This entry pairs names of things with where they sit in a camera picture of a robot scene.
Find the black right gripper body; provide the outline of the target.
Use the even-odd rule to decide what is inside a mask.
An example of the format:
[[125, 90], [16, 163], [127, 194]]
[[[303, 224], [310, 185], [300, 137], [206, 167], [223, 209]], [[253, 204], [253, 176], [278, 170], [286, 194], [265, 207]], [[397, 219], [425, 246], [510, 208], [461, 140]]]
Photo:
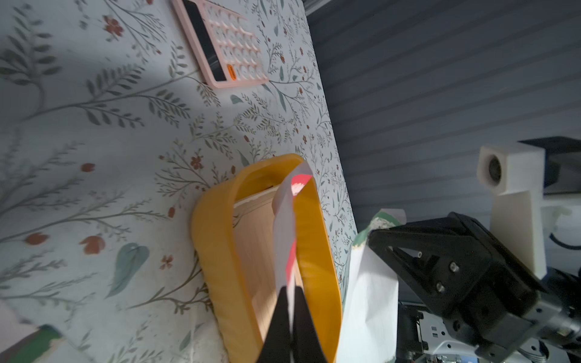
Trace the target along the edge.
[[379, 229], [367, 245], [479, 357], [504, 361], [532, 338], [579, 356], [580, 279], [552, 268], [538, 278], [476, 219]]

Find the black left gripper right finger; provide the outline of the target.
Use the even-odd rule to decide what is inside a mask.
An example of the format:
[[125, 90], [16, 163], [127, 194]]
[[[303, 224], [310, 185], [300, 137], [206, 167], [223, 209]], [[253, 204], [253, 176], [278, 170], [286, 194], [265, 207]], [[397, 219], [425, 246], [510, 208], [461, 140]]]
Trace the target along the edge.
[[304, 290], [294, 289], [292, 356], [299, 363], [327, 363], [310, 314]]

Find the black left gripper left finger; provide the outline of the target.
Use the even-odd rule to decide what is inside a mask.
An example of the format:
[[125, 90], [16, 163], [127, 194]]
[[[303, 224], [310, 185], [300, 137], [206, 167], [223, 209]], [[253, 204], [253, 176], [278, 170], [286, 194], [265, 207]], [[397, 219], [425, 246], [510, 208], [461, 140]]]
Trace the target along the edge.
[[291, 362], [291, 328], [288, 314], [287, 288], [278, 294], [277, 304], [257, 363]]

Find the yellow storage tray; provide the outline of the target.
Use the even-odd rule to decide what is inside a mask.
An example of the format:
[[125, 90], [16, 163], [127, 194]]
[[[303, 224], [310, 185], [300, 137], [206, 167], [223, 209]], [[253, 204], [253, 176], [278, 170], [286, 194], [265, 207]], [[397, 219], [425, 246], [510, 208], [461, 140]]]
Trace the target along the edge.
[[[209, 288], [219, 332], [232, 362], [257, 362], [260, 337], [233, 231], [234, 204], [268, 188], [280, 186], [301, 163], [296, 154], [274, 157], [248, 166], [232, 180], [205, 192], [192, 214], [192, 241]], [[327, 362], [337, 355], [342, 305], [328, 233], [313, 178], [294, 199], [297, 228], [296, 263], [287, 288], [290, 320], [290, 360], [294, 289], [304, 290], [316, 333]]]

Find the green bordered stationery paper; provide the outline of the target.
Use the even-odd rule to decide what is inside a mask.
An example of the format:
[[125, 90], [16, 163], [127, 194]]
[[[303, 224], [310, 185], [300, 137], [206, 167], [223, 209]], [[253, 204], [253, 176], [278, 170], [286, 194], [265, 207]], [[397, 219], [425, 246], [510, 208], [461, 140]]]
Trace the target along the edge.
[[89, 362], [51, 325], [34, 325], [1, 303], [1, 362]]

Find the beige lined stationery paper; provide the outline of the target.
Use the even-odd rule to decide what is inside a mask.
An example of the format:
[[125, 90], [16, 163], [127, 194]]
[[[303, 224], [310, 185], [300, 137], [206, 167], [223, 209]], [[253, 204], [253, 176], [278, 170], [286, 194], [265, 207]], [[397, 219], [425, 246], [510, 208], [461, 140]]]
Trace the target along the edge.
[[233, 231], [247, 290], [262, 339], [266, 338], [278, 291], [275, 289], [275, 260], [272, 201], [278, 188], [268, 188], [234, 204]]

